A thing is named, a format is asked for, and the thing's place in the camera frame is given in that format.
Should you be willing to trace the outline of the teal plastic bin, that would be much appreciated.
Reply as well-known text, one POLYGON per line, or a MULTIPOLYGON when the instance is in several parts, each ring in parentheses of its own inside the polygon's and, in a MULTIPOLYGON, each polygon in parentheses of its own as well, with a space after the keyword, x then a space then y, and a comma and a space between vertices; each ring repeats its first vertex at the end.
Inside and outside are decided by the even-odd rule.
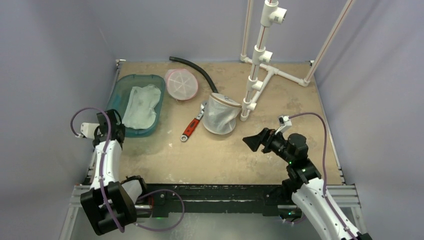
POLYGON ((165 90, 161 76, 126 75, 115 84, 106 109, 117 110, 127 138, 148 137, 158 125, 165 90))

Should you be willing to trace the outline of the white PVC pipe rack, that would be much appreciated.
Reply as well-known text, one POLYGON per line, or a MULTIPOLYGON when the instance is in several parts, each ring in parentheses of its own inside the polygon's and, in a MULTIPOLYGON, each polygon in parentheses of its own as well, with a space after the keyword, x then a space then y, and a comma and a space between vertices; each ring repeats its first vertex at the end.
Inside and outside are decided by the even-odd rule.
POLYGON ((247 49, 254 1, 249 0, 247 2, 240 61, 251 64, 251 69, 247 77, 246 92, 242 101, 240 114, 241 121, 246 121, 249 118, 250 113, 255 110, 258 99, 273 76, 283 77, 302 87, 307 87, 310 84, 314 73, 318 69, 319 64, 323 60, 354 3, 354 0, 346 1, 317 57, 312 62, 309 72, 304 78, 299 78, 270 65, 273 53, 266 49, 270 28, 273 24, 282 24, 287 15, 287 10, 279 7, 279 2, 277 0, 265 0, 263 2, 258 38, 253 48, 252 57, 248 57, 247 49))

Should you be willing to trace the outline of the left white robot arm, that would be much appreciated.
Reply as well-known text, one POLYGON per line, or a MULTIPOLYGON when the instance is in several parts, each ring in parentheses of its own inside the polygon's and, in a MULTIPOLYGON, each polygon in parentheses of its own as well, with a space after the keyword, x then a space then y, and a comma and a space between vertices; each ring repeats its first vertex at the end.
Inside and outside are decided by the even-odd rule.
POLYGON ((149 191, 139 175, 119 181, 126 128, 118 111, 109 109, 96 116, 98 122, 82 123, 78 135, 92 140, 96 156, 90 189, 80 196, 80 203, 94 232, 101 236, 135 223, 135 204, 146 203, 149 191))

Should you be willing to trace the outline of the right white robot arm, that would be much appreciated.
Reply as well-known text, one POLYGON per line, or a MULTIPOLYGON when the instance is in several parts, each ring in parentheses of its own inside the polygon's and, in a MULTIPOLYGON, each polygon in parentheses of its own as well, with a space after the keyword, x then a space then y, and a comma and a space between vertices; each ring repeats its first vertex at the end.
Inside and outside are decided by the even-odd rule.
POLYGON ((337 205, 328 191, 322 175, 308 157, 305 136, 292 133, 288 138, 275 129, 264 128, 260 133, 244 137, 243 142, 256 152, 274 153, 287 162, 288 179, 282 182, 280 196, 288 204, 294 203, 302 211, 323 240, 370 240, 369 233, 361 232, 337 205))

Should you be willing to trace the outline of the white cloth garment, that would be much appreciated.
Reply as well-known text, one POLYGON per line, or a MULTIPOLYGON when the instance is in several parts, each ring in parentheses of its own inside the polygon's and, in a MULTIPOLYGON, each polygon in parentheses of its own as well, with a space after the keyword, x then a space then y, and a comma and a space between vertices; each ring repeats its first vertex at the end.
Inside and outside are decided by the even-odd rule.
POLYGON ((152 127, 157 117, 155 107, 161 99, 161 94, 161 90, 153 84, 132 87, 122 119, 123 124, 134 130, 152 127))

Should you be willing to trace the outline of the red handled adjustable wrench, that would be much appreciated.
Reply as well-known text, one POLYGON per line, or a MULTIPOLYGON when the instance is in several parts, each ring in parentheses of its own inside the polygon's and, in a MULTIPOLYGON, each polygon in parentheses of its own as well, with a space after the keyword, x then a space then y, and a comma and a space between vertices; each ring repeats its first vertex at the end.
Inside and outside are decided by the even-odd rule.
POLYGON ((181 142, 186 142, 191 137, 191 135, 195 131, 196 127, 198 126, 199 122, 203 118, 207 104, 208 104, 208 102, 206 100, 203 101, 200 104, 200 111, 199 111, 198 115, 188 124, 188 126, 185 128, 184 132, 180 136, 181 142))

